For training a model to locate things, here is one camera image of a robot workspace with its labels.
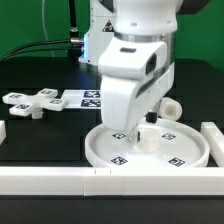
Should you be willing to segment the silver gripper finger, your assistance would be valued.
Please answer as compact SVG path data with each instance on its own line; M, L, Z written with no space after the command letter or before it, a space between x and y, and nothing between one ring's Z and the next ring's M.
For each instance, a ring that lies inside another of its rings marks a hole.
M157 103L146 115L146 121L148 123L156 123L158 119L160 104Z
M140 132L134 128L129 134L128 134L128 141L130 143L137 143L140 141Z

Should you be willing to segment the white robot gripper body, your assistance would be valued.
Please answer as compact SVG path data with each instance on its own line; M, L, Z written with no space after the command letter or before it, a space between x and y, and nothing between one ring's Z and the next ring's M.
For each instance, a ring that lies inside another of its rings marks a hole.
M98 63L103 124L130 133L170 90L174 62L168 44L113 38Z

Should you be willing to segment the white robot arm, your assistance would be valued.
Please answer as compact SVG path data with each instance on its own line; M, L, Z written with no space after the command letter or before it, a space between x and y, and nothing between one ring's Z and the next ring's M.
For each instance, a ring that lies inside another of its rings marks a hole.
M138 138L137 124L156 114L174 82L178 14L210 0L90 0L90 28L79 62L98 71L103 125Z

